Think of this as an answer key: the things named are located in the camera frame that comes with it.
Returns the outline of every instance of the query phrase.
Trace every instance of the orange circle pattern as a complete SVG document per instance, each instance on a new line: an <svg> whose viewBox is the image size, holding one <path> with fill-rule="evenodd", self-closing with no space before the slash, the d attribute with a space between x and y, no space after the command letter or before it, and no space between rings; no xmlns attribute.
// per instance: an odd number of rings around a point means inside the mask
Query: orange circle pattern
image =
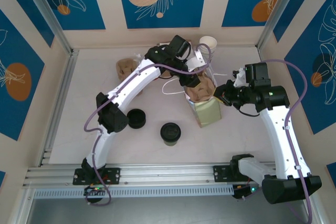
<svg viewBox="0 0 336 224"><path fill-rule="evenodd" d="M7 67L7 71L14 73L18 76L23 74L25 75L21 79L25 83L15 80L11 80L10 82L6 81L6 89L8 94L16 101L25 101L28 98L30 90L32 88L29 69L22 63L13 63Z"/></svg>
<svg viewBox="0 0 336 224"><path fill-rule="evenodd" d="M313 73L310 82L314 87L319 87L322 83L322 75L318 72Z"/></svg>
<svg viewBox="0 0 336 224"><path fill-rule="evenodd" d="M57 11L59 11L59 13L61 13L62 15L69 15L70 14L70 9L66 5L59 5L57 7Z"/></svg>
<svg viewBox="0 0 336 224"><path fill-rule="evenodd" d="M276 2L278 0L262 0L253 8L252 19L255 22L266 22L271 14L268 9L268 3L272 1L272 6L270 7L273 10Z"/></svg>

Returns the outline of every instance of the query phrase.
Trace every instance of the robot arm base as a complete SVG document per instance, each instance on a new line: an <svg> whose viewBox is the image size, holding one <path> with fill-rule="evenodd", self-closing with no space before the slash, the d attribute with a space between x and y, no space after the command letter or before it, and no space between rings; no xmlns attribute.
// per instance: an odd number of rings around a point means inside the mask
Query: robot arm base
<svg viewBox="0 0 336 224"><path fill-rule="evenodd" d="M322 186L320 176L305 177L309 195L312 195ZM277 179L265 176L262 181L262 192L270 204L305 199L300 178Z"/></svg>
<svg viewBox="0 0 336 224"><path fill-rule="evenodd" d="M99 184L99 178L95 172L95 169L90 165L87 158L83 159L81 168L75 170L74 179L72 181L73 185L84 186L89 185L86 189L92 189L92 187L97 187ZM102 166L98 169L100 177L103 179L107 185L118 185L120 177L120 168L117 167L105 167Z"/></svg>

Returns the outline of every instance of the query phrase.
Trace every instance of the metal extrusion bar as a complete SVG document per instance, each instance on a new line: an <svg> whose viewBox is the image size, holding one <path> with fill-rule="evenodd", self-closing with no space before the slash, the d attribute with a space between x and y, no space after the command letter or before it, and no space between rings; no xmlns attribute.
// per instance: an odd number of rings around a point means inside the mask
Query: metal extrusion bar
<svg viewBox="0 0 336 224"><path fill-rule="evenodd" d="M269 15L268 20L266 21L265 27L260 35L260 38L257 42L258 50L261 50L267 39L270 37L271 33L275 28L275 25L279 21L283 11L285 10L289 0L278 0L275 7L273 8L271 14Z"/></svg>
<svg viewBox="0 0 336 224"><path fill-rule="evenodd" d="M35 189L20 190L20 201L13 207L13 212L8 223L12 224L26 224L33 199L36 194Z"/></svg>
<svg viewBox="0 0 336 224"><path fill-rule="evenodd" d="M72 53L71 57L69 57L68 59L62 83L57 94L56 104L54 107L54 111L52 113L52 118L50 120L50 125L45 139L44 148L39 153L39 156L41 158L38 160L36 166L46 164L45 162L49 161L51 154L50 148L52 148L52 145L56 137L58 125L62 116L63 107L70 87L72 74L74 73L75 65L77 62L77 57L78 57L78 51L76 50Z"/></svg>
<svg viewBox="0 0 336 224"><path fill-rule="evenodd" d="M41 12L43 18L47 22L51 31L55 34L55 37L59 40L61 46L64 51L67 52L68 55L71 55L72 48L70 46L69 41L65 37L62 27L56 19L54 13L52 12L48 2L46 0L33 0L39 11Z"/></svg>
<svg viewBox="0 0 336 224"><path fill-rule="evenodd" d="M264 163L274 168L274 162ZM166 165L107 165L118 167L119 185L110 187L234 185L244 182L216 183L213 166L226 164L166 164ZM43 165L29 168L24 188L84 188L72 185L73 175L80 165Z"/></svg>

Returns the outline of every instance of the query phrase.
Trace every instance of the beige wall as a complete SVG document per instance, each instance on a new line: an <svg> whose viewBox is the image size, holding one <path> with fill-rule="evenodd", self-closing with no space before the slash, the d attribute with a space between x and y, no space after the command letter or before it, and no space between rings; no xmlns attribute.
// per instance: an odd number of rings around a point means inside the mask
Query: beige wall
<svg viewBox="0 0 336 224"><path fill-rule="evenodd" d="M204 35L213 36L221 45L255 45L263 26L222 28L228 0L204 0L200 28L127 29L121 0L97 0L106 30L65 31L75 48L144 46L170 41L176 34L198 41Z"/></svg>
<svg viewBox="0 0 336 224"><path fill-rule="evenodd" d="M0 134L0 170L6 172L0 193L0 223L7 223L27 168L40 158L68 56L55 40L52 48L48 47L16 0L0 0L0 9L45 63L19 140Z"/></svg>
<svg viewBox="0 0 336 224"><path fill-rule="evenodd" d="M325 0L305 0L279 43L276 43L272 35L261 49L261 57L263 59L283 59L324 2ZM280 63L269 63L268 65L273 85L284 86L291 104L294 104L298 99L298 94L287 67ZM318 190L318 195L327 215L334 223L336 221L336 189L326 165L336 161L336 124L313 135L301 105L294 111L292 118L304 158L312 173L319 175L322 179L322 188Z"/></svg>

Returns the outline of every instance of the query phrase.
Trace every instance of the white paper cup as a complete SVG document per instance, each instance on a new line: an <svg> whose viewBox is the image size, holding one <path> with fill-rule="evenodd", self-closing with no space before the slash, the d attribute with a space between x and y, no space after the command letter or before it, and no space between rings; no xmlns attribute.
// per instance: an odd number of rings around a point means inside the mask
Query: white paper cup
<svg viewBox="0 0 336 224"><path fill-rule="evenodd" d="M199 40L200 44L206 44L210 47L210 49L214 49L217 47L217 40L214 37L211 36L203 36L200 40Z"/></svg>
<svg viewBox="0 0 336 224"><path fill-rule="evenodd" d="M203 56L209 56L208 50L206 51L200 50L200 52ZM215 52L215 49L211 49L211 54L213 54L214 52Z"/></svg>
<svg viewBox="0 0 336 224"><path fill-rule="evenodd" d="M209 54L209 51L207 48L200 47L200 52L204 54Z"/></svg>

